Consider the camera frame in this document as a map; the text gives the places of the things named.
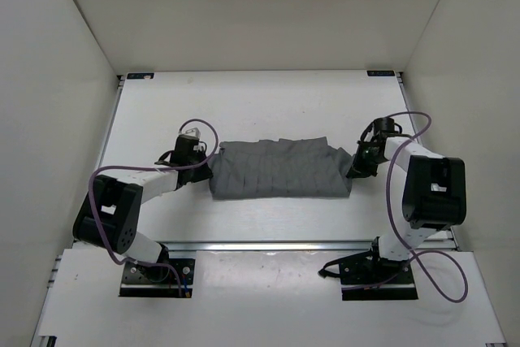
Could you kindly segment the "grey pleated skirt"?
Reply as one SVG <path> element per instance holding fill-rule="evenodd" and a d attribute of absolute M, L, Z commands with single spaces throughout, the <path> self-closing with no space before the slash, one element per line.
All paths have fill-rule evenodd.
<path fill-rule="evenodd" d="M 353 157 L 326 137 L 255 142 L 223 141 L 210 160 L 214 199 L 347 198 Z"/>

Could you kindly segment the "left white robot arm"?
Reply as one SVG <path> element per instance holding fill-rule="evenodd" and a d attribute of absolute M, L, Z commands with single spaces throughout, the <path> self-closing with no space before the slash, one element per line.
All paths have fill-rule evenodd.
<path fill-rule="evenodd" d="M 183 186 L 212 177 L 206 159 L 206 144 L 195 133 L 180 134 L 175 147 L 156 162 L 163 169 L 137 171 L 116 179 L 97 175 L 93 179 L 93 199 L 89 196 L 80 208 L 72 234 L 78 241 L 97 247 L 110 247 L 115 254 L 141 263 L 151 280 L 161 280 L 170 270 L 164 245 L 137 231 L 141 205 L 175 192 Z"/>

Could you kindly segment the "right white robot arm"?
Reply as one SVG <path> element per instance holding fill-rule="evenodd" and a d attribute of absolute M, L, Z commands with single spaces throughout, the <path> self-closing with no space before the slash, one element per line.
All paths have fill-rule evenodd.
<path fill-rule="evenodd" d="M 375 240 L 377 254 L 364 262 L 365 275 L 378 283 L 393 273 L 392 262 L 404 262 L 427 238 L 466 218 L 466 173 L 461 159 L 431 152 L 404 134 L 394 119 L 382 117 L 363 131 L 347 177 L 376 176 L 378 166 L 386 162 L 391 163 L 386 190 L 390 190 L 394 167 L 405 173 L 405 184 L 401 217 L 389 215 L 392 231 Z"/>

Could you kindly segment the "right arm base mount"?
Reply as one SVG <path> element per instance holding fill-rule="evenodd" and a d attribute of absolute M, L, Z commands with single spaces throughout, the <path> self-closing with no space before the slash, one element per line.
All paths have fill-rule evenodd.
<path fill-rule="evenodd" d="M 365 252 L 326 262 L 318 275 L 340 281 L 342 301 L 418 300 L 410 263 L 383 258 L 375 241 Z"/>

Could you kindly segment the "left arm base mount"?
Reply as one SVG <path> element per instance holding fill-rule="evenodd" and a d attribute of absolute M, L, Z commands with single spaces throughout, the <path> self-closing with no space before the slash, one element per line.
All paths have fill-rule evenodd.
<path fill-rule="evenodd" d="M 179 276 L 167 267 L 143 267 L 126 264 L 119 286 L 120 297 L 180 298 L 193 296 L 196 259 L 187 255 L 168 254 L 168 262 Z"/>

